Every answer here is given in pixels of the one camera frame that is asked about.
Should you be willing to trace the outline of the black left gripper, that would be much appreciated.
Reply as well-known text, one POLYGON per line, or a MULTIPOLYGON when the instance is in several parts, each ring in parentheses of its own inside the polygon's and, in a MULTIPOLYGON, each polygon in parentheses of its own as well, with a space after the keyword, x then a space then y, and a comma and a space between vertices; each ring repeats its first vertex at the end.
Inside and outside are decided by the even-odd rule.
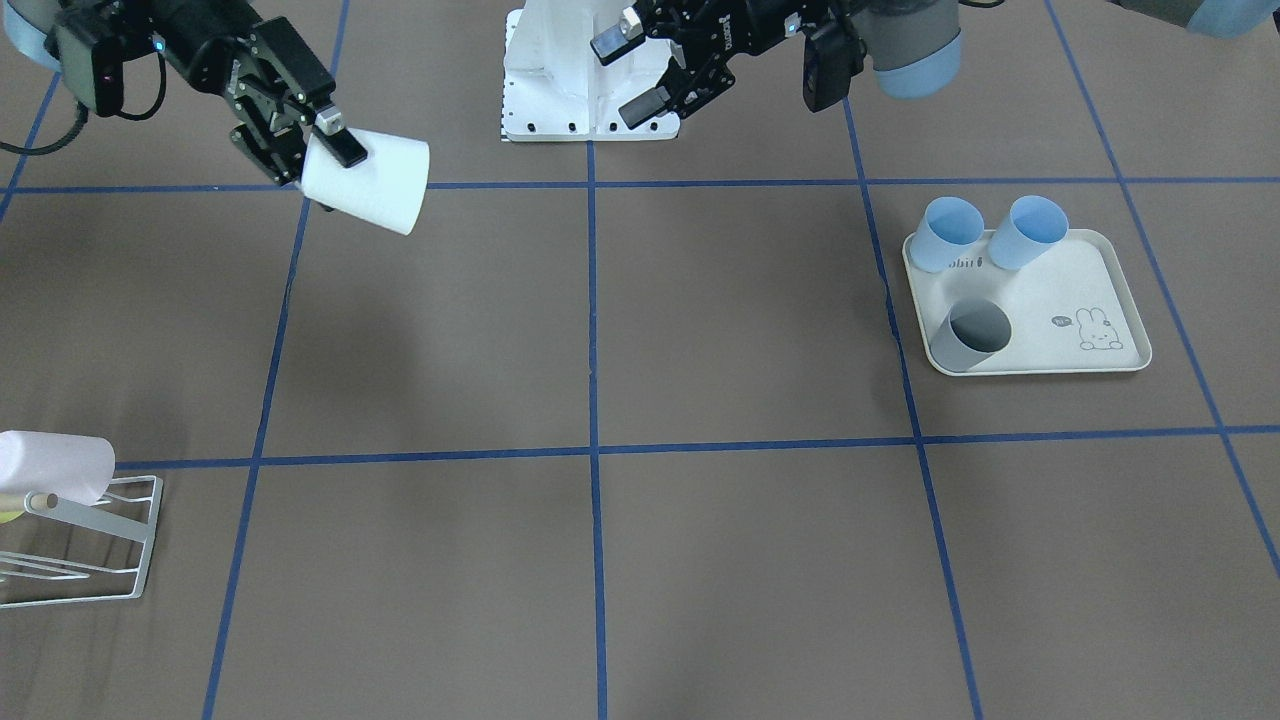
POLYGON ((687 118, 731 88, 733 56, 759 56, 832 20, 841 22, 838 1, 635 1, 590 49, 608 67, 648 40, 671 42, 655 86, 618 109, 627 129, 637 129, 669 113, 687 118))

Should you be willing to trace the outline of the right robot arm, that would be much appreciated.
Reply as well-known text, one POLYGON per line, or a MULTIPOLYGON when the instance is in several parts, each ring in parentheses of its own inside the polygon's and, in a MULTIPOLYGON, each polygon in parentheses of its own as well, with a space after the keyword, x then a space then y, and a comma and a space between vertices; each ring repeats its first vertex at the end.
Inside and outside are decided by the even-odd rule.
POLYGON ((230 141, 274 184, 302 178, 308 142, 338 167, 369 158, 333 102, 337 83, 284 17, 262 18, 247 1, 6 1, 3 23, 24 56, 58 73, 76 99, 65 147, 88 118, 147 120, 124 108, 125 64, 154 56, 157 97, 175 72, 193 91, 223 97, 238 123, 230 141))

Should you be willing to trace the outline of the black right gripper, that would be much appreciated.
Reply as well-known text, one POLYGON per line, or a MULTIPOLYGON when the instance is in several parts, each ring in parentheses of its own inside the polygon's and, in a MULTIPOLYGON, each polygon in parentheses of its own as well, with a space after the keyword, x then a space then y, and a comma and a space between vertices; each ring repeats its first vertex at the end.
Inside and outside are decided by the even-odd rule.
POLYGON ((169 65, 195 91, 223 97, 238 118, 230 140, 270 181, 300 179, 305 128, 342 169, 367 149, 332 106, 337 82, 284 17, 247 1, 147 1, 145 15, 169 65))

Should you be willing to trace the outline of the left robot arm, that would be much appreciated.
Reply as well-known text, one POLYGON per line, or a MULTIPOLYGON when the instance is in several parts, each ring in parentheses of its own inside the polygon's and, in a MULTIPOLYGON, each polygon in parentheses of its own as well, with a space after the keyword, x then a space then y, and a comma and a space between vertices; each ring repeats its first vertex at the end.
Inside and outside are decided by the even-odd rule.
POLYGON ((883 94, 914 100, 938 92, 959 72, 959 1, 635 1, 596 35, 591 50, 608 67, 646 41, 666 41, 671 59, 655 85, 620 109, 631 129, 658 117, 687 118, 735 85, 730 60, 759 56, 803 36, 803 101, 813 113, 842 102, 855 76, 870 70, 883 94))

